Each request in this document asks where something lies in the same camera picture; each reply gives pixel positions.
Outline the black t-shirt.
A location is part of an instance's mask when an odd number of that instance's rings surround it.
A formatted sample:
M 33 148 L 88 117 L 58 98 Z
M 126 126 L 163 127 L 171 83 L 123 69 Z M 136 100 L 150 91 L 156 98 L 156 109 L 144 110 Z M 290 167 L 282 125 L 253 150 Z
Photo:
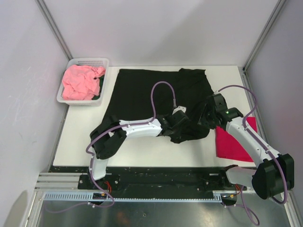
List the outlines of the black t-shirt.
M 173 111 L 173 98 L 178 106 L 187 108 L 189 120 L 182 125 L 179 139 L 173 143 L 199 140 L 208 136 L 209 129 L 198 125 L 200 108 L 214 92 L 205 69 L 153 71 L 120 69 L 105 117 L 119 120 L 143 120 L 153 116 L 152 104 L 158 115 Z

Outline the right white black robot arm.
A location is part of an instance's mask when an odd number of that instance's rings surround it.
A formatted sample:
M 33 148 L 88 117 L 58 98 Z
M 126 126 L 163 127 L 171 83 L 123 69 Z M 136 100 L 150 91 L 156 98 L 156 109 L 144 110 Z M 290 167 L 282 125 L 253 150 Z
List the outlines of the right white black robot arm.
M 288 190 L 294 187 L 294 159 L 268 145 L 237 108 L 228 108 L 222 94 L 206 99 L 199 124 L 209 129 L 223 129 L 239 142 L 256 166 L 255 169 L 237 165 L 226 167 L 225 174 L 218 178 L 222 189 L 229 190 L 239 184 L 252 188 L 264 200 L 282 193 L 284 199 L 281 203 L 287 201 Z

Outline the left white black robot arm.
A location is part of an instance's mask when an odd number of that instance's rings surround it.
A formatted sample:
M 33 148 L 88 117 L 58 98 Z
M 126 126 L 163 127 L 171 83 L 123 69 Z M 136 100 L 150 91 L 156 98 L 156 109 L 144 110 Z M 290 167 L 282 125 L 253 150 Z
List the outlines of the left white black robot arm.
M 181 127 L 188 121 L 182 110 L 172 115 L 157 115 L 155 118 L 126 121 L 115 116 L 105 119 L 90 134 L 91 142 L 86 152 L 91 154 L 88 183 L 94 189 L 101 188 L 105 183 L 108 160 L 114 156 L 126 140 L 141 137 L 177 138 Z

